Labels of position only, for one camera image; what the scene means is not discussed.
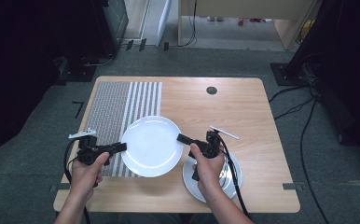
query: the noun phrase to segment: gray carpet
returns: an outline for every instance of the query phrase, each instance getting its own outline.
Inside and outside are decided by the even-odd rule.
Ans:
[[[121,49],[116,59],[99,67],[96,76],[259,77],[270,98],[278,87],[270,63],[288,63],[289,51],[146,47]],[[78,130],[91,83],[53,86],[30,116],[20,134],[0,147],[0,223],[52,223],[56,192],[62,178],[67,135]],[[278,96],[270,105],[273,116],[310,98],[300,89]],[[276,120],[285,156],[295,182],[301,209],[296,214],[252,214],[256,223],[324,223],[302,172],[299,139],[312,103]],[[337,132],[318,103],[304,137],[305,165],[312,187],[330,223],[360,223],[360,147],[338,144]],[[91,213],[92,223],[117,223],[117,214]]]

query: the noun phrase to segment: table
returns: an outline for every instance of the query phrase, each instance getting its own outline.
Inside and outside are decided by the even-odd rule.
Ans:
[[[270,111],[263,83],[258,78],[233,77],[99,77],[80,125],[86,127],[98,86],[106,82],[159,82],[159,114],[171,119],[182,134],[204,140],[210,125],[239,135],[224,138],[229,152],[242,167],[241,193],[251,213],[296,213],[299,208],[281,140]],[[207,93],[215,87],[216,94]],[[182,178],[189,146],[180,162],[167,174],[148,177],[104,177],[87,203],[91,212],[208,213],[209,207],[194,198]],[[60,211],[69,193],[58,190],[54,209]],[[237,197],[234,202],[239,205]]]
[[[178,45],[182,45],[182,16],[274,19],[285,49],[290,49],[305,21],[321,0],[179,0]]]

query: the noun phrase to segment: striped mat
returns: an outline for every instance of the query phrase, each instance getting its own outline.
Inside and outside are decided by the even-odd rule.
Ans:
[[[98,146],[119,142],[134,121],[159,116],[161,90],[161,82],[100,82],[85,129],[96,130]],[[126,167],[120,153],[104,166],[102,175],[139,177]]]

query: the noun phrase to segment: table leg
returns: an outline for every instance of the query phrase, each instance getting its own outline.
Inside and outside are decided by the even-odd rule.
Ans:
[[[178,14],[179,14],[179,17],[178,17],[178,20],[177,20],[177,45],[178,46],[181,46],[182,45],[182,41],[181,41],[181,30],[182,30],[182,20],[181,20],[181,1],[182,0],[178,0],[179,2],[179,8],[178,8]]]
[[[273,24],[278,32],[278,35],[282,41],[284,49],[290,49],[296,40],[299,32],[302,29],[303,24],[309,18],[309,15],[316,5],[316,0],[307,2],[304,8],[301,9],[299,17],[294,20],[274,20]]]

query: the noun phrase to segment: plate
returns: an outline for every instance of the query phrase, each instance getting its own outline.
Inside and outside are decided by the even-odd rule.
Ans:
[[[122,135],[127,150],[121,152],[125,165],[135,174],[154,177],[171,171],[183,153],[179,128],[169,119],[148,116],[136,120]]]
[[[238,175],[238,185],[239,187],[242,185],[242,170],[241,166],[239,165],[238,161],[235,159],[235,157],[229,153],[230,157],[232,158],[232,161],[235,165],[236,173]],[[198,181],[195,181],[192,179],[192,175],[194,174],[194,169],[192,169],[192,166],[197,161],[192,159],[191,157],[187,157],[186,162],[183,166],[183,180],[186,184],[186,187],[188,191],[198,200],[201,202],[206,203],[204,200],[200,190],[198,189]],[[226,165],[223,166],[223,170],[221,171],[221,178],[220,178],[220,185],[222,186],[222,189],[224,192],[231,198],[235,197],[236,195],[236,189],[233,185],[233,179],[232,179],[232,172],[230,171],[229,167],[226,169]]]

